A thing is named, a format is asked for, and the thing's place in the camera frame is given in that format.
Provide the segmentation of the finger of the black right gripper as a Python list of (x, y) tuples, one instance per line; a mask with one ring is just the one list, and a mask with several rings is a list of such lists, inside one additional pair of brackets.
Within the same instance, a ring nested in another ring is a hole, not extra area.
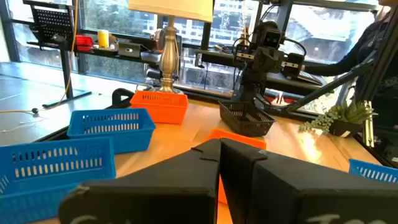
[(282, 73), (286, 77), (297, 78), (302, 70), (304, 58), (304, 55), (296, 53), (285, 55), (282, 61)]
[(233, 65), (243, 67), (247, 62), (254, 60), (255, 44), (244, 45), (239, 43), (233, 47)]

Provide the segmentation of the yellow candle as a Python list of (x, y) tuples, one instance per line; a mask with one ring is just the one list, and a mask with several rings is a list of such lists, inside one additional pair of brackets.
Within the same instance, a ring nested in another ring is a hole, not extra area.
[(109, 47), (109, 31), (108, 30), (98, 30), (98, 45), (99, 48)]

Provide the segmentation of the black pegboard panel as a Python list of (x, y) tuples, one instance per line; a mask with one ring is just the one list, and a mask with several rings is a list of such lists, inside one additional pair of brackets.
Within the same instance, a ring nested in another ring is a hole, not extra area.
[(22, 0), (30, 6), (34, 23), (29, 26), (39, 47), (70, 50), (73, 40), (73, 7), (67, 4)]

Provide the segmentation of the small black box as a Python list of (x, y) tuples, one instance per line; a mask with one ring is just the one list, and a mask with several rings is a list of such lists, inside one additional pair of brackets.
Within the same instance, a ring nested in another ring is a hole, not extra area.
[(132, 43), (119, 43), (118, 55), (140, 58), (141, 57), (141, 45)]

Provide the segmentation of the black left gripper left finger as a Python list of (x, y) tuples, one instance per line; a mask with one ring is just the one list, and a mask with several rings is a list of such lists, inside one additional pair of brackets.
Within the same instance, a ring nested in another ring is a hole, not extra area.
[(216, 224), (221, 142), (190, 150), (117, 179), (69, 193), (61, 224)]

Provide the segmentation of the black plastic mesh basket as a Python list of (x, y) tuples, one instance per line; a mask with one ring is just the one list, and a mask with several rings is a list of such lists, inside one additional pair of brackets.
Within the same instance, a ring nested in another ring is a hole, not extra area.
[(221, 120), (236, 134), (265, 136), (275, 119), (250, 102), (219, 101)]

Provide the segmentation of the silver aluminium frame post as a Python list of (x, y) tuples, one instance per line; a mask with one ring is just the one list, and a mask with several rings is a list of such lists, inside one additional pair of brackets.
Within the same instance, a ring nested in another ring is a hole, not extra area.
[(363, 141), (368, 147), (374, 147), (374, 135), (373, 135), (373, 109), (370, 101), (364, 102), (369, 116), (364, 124), (364, 136)]

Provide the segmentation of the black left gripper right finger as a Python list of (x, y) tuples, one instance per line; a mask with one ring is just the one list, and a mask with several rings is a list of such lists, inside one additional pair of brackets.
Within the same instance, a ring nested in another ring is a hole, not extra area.
[(233, 224), (398, 224), (398, 185), (221, 140)]

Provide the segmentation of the black frame strut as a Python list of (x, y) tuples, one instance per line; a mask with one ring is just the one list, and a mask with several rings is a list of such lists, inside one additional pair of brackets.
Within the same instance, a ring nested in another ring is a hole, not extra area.
[(326, 84), (325, 86), (315, 90), (311, 94), (296, 101), (295, 103), (289, 104), (288, 106), (286, 106), (284, 108), (284, 111), (287, 113), (296, 111), (297, 109), (301, 108), (302, 106), (321, 97), (322, 95), (331, 92), (335, 88), (338, 88), (339, 86), (344, 85), (345, 83), (347, 83), (349, 81), (353, 81), (355, 78), (357, 78), (361, 75), (364, 75), (365, 72), (368, 72), (370, 70), (370, 68), (372, 67), (373, 63), (374, 63), (374, 59), (372, 59), (372, 58), (367, 59), (364, 63), (361, 63), (360, 65), (354, 67), (345, 75), (343, 75), (343, 76), (337, 78), (336, 80)]
[(398, 98), (398, 6), (392, 7), (389, 15), (391, 20), (358, 87), (357, 100)]

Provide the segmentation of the green potted succulent plant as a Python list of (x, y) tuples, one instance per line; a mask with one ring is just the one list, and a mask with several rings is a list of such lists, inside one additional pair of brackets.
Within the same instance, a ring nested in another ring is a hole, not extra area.
[(311, 122), (300, 125), (300, 132), (314, 133), (321, 130), (323, 134), (332, 134), (339, 137), (348, 137), (362, 130), (363, 124), (377, 116), (374, 109), (365, 101), (356, 103), (354, 100), (348, 105), (332, 106), (327, 112), (319, 115)]

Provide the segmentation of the blue plastic slotted basket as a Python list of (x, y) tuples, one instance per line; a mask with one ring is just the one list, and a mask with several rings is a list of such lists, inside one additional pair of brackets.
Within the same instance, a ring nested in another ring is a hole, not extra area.
[(115, 154), (145, 151), (156, 129), (145, 108), (76, 110), (67, 136), (71, 139), (111, 137)]
[(398, 169), (372, 164), (356, 159), (349, 160), (349, 173), (367, 179), (398, 184)]
[(0, 146), (0, 224), (56, 217), (77, 185), (115, 176), (111, 137)]

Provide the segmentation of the red plastic box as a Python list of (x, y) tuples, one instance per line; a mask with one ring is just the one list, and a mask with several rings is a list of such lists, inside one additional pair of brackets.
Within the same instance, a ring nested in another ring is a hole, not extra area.
[(89, 36), (77, 35), (75, 45), (78, 51), (89, 52), (93, 47), (93, 39)]

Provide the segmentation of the person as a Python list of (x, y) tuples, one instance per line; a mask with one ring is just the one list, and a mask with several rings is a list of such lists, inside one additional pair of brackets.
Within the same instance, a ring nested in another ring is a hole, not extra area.
[[(387, 12), (369, 25), (354, 47), (337, 63), (320, 66), (302, 66), (302, 70), (313, 75), (337, 76), (350, 71), (362, 63), (373, 50), (377, 50), (384, 38), (391, 12)], [(374, 95), (372, 106), (377, 116), (373, 118), (375, 128), (398, 129), (398, 53), (388, 66)]]

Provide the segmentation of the orange plastic slotted basket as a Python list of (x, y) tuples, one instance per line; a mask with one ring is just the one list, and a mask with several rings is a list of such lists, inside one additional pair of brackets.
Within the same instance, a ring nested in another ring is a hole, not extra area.
[(130, 104), (133, 108), (145, 108), (155, 123), (182, 124), (188, 98), (184, 94), (136, 91)]
[[(203, 141), (205, 142), (211, 139), (220, 139), (220, 138), (232, 139), (237, 142), (241, 142), (259, 149), (266, 150), (266, 143), (263, 140), (246, 137), (243, 135), (235, 134), (218, 128), (213, 129)], [(218, 202), (223, 203), (225, 205), (228, 204), (221, 177), (219, 178)]]

